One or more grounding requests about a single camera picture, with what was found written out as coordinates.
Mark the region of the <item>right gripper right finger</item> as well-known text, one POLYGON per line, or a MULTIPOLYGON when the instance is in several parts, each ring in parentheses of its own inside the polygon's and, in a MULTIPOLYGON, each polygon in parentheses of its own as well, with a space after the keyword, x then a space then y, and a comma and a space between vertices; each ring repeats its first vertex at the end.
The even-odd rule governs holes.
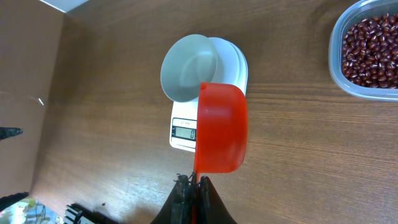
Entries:
POLYGON ((221 197, 207 176, 200 179, 200 189, 197 200, 198 224, 237 224, 229 214, 221 197))

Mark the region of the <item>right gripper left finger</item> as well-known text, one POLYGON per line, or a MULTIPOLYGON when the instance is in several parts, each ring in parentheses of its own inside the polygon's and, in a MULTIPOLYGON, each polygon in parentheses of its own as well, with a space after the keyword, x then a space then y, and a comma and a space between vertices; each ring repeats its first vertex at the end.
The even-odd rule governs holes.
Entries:
POLYGON ((196 173, 177 174, 174 187, 151 224, 191 224, 197 186, 196 173))

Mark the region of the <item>orange measuring scoop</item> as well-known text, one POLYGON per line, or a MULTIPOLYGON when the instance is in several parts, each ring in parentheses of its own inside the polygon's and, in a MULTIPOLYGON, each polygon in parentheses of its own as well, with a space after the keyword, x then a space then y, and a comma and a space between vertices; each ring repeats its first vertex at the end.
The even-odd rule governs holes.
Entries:
POLYGON ((202 83, 198 97, 197 138, 193 171, 230 173, 243 163, 248 141, 245 95, 230 84, 202 83))

